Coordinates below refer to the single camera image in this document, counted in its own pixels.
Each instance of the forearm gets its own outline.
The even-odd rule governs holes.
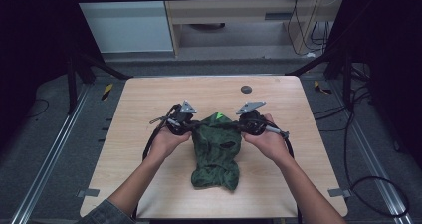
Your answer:
[[[306,223],[345,223],[288,154],[274,161],[282,171]]]
[[[163,161],[162,158],[147,157],[108,201],[130,216]]]

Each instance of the person's right hand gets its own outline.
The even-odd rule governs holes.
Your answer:
[[[269,113],[264,114],[264,118],[270,122],[274,122]],[[261,135],[253,136],[242,132],[245,141],[256,146],[266,157],[275,161],[275,159],[285,154],[289,154],[283,138],[274,132],[264,131]]]

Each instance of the hand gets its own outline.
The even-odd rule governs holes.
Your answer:
[[[270,122],[274,122],[273,118],[269,113],[264,114],[264,118]],[[283,138],[274,132],[264,131],[259,136],[253,136],[242,132],[242,136],[245,141],[252,143],[256,146],[266,157],[271,160],[275,160],[277,157],[281,157],[284,154],[289,154],[286,148],[285,141]]]
[[[149,155],[154,155],[156,158],[161,158],[163,160],[168,157],[180,143],[187,141],[190,135],[190,131],[180,136],[174,135],[167,127],[164,127],[152,142]]]

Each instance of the person's left hand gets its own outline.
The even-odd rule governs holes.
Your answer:
[[[156,155],[157,158],[165,159],[180,143],[187,141],[190,135],[190,131],[180,136],[174,135],[167,127],[164,127],[152,142],[149,155]]]

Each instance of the sleeve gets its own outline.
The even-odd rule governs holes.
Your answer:
[[[96,207],[94,210],[88,213],[85,217],[83,217],[77,223],[78,224],[89,224],[89,223],[133,224],[135,222],[106,199],[98,207]]]

